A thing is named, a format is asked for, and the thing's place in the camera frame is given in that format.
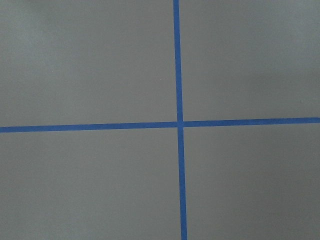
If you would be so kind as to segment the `blue tape grid lines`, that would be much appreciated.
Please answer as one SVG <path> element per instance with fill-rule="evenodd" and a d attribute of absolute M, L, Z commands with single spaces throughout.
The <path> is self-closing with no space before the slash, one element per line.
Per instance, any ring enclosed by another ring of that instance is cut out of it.
<path fill-rule="evenodd" d="M 317 0 L 3 0 L 3 240 L 317 240 Z"/>

